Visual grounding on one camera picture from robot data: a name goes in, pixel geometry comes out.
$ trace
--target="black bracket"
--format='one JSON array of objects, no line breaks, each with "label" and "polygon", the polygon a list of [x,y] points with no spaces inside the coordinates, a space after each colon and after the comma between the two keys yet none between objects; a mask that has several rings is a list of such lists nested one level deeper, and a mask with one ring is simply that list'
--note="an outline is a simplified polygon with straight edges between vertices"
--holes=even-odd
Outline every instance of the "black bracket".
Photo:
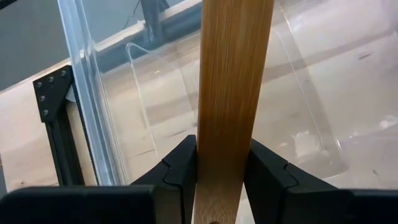
[{"label": "black bracket", "polygon": [[84,185],[65,99],[71,86],[76,89],[72,67],[67,65],[51,72],[33,81],[33,86],[40,118],[47,129],[59,185]]},{"label": "black bracket", "polygon": [[155,47],[158,47],[158,45],[163,43],[164,39],[164,29],[160,22],[159,13],[165,11],[170,6],[166,0],[141,0],[141,7],[144,14],[148,41],[154,43]]}]

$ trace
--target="transparent acrylic box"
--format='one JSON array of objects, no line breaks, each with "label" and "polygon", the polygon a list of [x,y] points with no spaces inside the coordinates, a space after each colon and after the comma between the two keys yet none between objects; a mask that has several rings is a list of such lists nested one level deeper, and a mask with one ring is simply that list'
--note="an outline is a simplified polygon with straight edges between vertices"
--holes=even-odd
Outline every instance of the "transparent acrylic box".
[{"label": "transparent acrylic box", "polygon": [[[145,1],[58,3],[99,184],[128,184],[196,133],[201,2],[155,25]],[[253,138],[337,187],[397,187],[393,8],[275,1]]]}]

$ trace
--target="black cable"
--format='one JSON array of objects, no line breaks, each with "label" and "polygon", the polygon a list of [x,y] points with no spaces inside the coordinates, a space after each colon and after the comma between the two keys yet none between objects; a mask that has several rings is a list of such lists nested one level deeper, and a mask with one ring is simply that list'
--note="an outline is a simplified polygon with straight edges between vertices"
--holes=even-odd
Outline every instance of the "black cable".
[{"label": "black cable", "polygon": [[139,5],[140,3],[141,3],[141,0],[138,0],[138,2],[137,2],[137,4],[136,4],[136,7],[134,8],[134,11],[132,12],[132,16],[129,16],[129,17],[127,18],[127,21],[126,21],[126,23],[125,23],[125,25],[124,25],[124,27],[123,27],[122,30],[124,30],[124,29],[127,27],[127,25],[129,24],[131,18],[135,18],[135,19],[136,19],[136,11],[137,11],[138,5]]}]

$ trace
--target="wooden slat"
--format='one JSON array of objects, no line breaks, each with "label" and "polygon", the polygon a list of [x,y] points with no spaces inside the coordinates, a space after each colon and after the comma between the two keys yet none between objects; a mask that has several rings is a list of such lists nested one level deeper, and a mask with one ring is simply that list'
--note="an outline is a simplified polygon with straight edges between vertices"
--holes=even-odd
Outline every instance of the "wooden slat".
[{"label": "wooden slat", "polygon": [[273,0],[204,0],[195,224],[235,223]]}]

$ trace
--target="wooden stick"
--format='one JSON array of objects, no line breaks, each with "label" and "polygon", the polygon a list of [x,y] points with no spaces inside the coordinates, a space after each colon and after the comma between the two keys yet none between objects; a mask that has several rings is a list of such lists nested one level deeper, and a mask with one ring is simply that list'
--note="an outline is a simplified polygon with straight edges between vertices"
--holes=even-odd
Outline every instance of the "wooden stick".
[{"label": "wooden stick", "polygon": [[235,223],[273,0],[203,0],[195,224]]}]

